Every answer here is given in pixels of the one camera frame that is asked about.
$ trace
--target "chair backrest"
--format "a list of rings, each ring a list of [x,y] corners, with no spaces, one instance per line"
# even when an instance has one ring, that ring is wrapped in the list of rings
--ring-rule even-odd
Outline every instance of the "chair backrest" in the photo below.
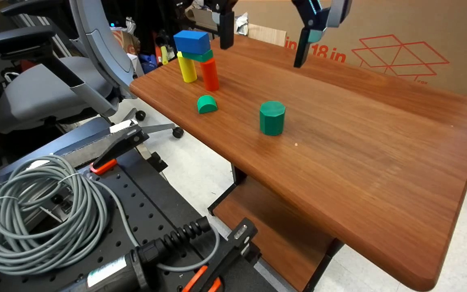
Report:
[[[109,29],[101,0],[70,0],[70,6],[84,53],[106,80],[128,92],[135,69]]]

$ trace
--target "chair seat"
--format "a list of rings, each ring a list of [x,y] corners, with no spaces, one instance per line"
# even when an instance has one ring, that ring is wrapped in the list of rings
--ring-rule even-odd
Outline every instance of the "chair seat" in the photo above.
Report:
[[[107,97],[113,90],[90,59],[66,57],[60,61],[102,96]],[[87,107],[66,83],[39,64],[20,74],[2,94],[0,133],[40,126],[50,116],[69,118]]]

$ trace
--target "floor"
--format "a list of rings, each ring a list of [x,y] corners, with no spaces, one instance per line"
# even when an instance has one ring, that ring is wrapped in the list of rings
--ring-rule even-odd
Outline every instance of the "floor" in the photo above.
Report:
[[[126,100],[111,120],[119,122],[132,108],[147,113],[142,125],[170,122],[141,100]],[[169,165],[164,171],[168,181],[202,215],[209,216],[206,208],[231,184],[228,161],[185,133],[182,139],[172,137],[170,131],[154,133],[145,142],[151,152],[158,152]],[[228,228],[209,216],[223,235]],[[294,291],[265,264],[256,268],[279,292]],[[412,291],[374,266],[370,261],[344,246],[334,257],[320,279],[315,292],[409,292]],[[467,196],[463,204],[454,237],[450,244],[439,282],[433,291],[467,292]]]

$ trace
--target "red box outline graphic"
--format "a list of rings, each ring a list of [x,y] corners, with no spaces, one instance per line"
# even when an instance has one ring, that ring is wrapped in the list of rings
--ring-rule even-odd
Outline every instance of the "red box outline graphic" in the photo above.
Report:
[[[378,47],[369,47],[367,46],[367,44],[365,44],[365,41],[368,40],[368,39],[383,39],[383,38],[386,38],[386,37],[392,37],[394,38],[395,41],[397,41],[397,44],[396,45],[389,45],[389,46],[378,46]],[[361,59],[361,63],[360,63],[360,67],[363,65],[363,63],[365,63],[367,66],[369,66],[370,68],[385,68],[385,71],[384,73],[387,72],[387,70],[391,70],[396,76],[415,76],[415,80],[417,80],[417,78],[419,78],[419,76],[436,76],[437,73],[430,67],[430,65],[439,65],[439,64],[449,64],[450,62],[445,58],[443,57],[441,54],[439,54],[439,52],[437,52],[434,48],[432,48],[428,43],[426,43],[426,41],[417,41],[415,43],[402,43],[395,35],[393,34],[388,34],[388,35],[380,35],[380,36],[373,36],[373,37],[365,37],[365,38],[362,38],[360,39],[360,43],[363,44],[363,46],[365,48],[357,48],[357,49],[352,49],[352,52],[354,53],[354,55],[356,55],[358,58]],[[430,50],[432,50],[432,52],[435,53],[435,55],[437,55],[439,58],[441,58],[443,61],[442,62],[425,62],[423,60],[421,60],[421,58],[419,58],[416,54],[414,54],[407,46],[408,45],[418,45],[418,44],[422,44],[422,45],[425,45],[427,48],[429,48]],[[380,49],[380,48],[390,48],[390,47],[399,47],[399,49],[397,50],[397,53],[396,55],[394,56],[394,59],[391,61],[390,64],[387,64],[385,61],[383,61],[382,58],[380,58],[380,56],[378,56],[378,54],[376,54],[373,49]],[[397,55],[399,55],[399,52],[401,51],[401,49],[404,48],[405,50],[407,50],[410,54],[412,54],[412,56],[414,56],[418,61],[419,63],[412,63],[412,64],[400,64],[400,65],[394,65],[394,62],[397,58]],[[374,56],[376,56],[376,58],[378,58],[382,63],[383,65],[379,65],[379,66],[371,66],[369,65],[365,59],[363,59],[360,55],[358,55],[358,51],[362,51],[362,50],[366,50],[366,51],[369,51],[371,52]],[[405,67],[405,66],[413,66],[413,65],[424,65],[429,71],[430,73],[427,73],[427,74],[397,74],[395,71],[394,71],[394,67]]]

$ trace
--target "pegboard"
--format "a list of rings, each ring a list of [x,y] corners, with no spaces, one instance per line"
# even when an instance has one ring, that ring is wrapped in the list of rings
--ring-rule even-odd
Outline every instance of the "pegboard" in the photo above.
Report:
[[[107,185],[120,198],[131,231],[140,244],[163,237],[163,235],[175,229],[119,166],[115,166],[100,178],[95,174],[88,173],[87,170],[84,173]],[[109,200],[109,217],[111,220],[104,231],[101,242],[87,257],[72,266],[43,275],[16,277],[0,273],[0,292],[8,292],[9,288],[13,292],[57,291],[67,284],[85,277],[95,268],[103,266],[130,251],[133,244],[126,234],[118,207],[105,191],[102,191],[102,194],[108,196],[106,200]],[[201,257],[189,246],[187,249],[179,251],[178,255],[173,255],[165,264],[169,266],[188,266],[200,260]],[[158,291],[181,291],[194,273],[193,271],[172,273],[158,269],[161,279],[161,286]]]

